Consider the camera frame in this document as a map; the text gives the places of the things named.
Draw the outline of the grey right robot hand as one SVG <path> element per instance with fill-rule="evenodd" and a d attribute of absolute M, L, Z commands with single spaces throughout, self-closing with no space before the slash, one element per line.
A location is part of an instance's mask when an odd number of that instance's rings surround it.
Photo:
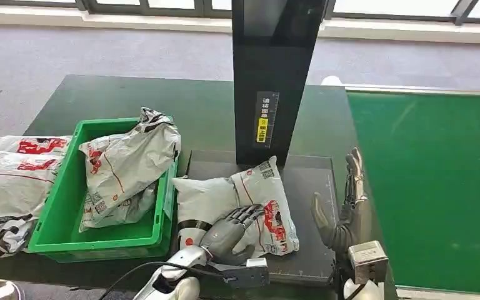
<path fill-rule="evenodd" d="M 322 243 L 337 253 L 345 253 L 351 246 L 368 242 L 371 236 L 371 203 L 365 190 L 363 158 L 357 147 L 346 155 L 346 167 L 345 197 L 336 225 L 329 222 L 319 193 L 313 194 L 310 205 Z"/>

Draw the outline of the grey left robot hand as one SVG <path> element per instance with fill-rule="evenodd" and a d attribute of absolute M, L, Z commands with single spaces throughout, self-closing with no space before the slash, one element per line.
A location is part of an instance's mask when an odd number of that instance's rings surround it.
<path fill-rule="evenodd" d="M 246 229 L 263 213 L 264 208 L 261 204 L 233 209 L 213 224 L 202 237 L 199 246 L 206 250 L 209 259 L 215 263 L 243 265 L 253 255 L 254 246 L 248 245 L 236 253 L 233 249 L 243 238 Z"/>

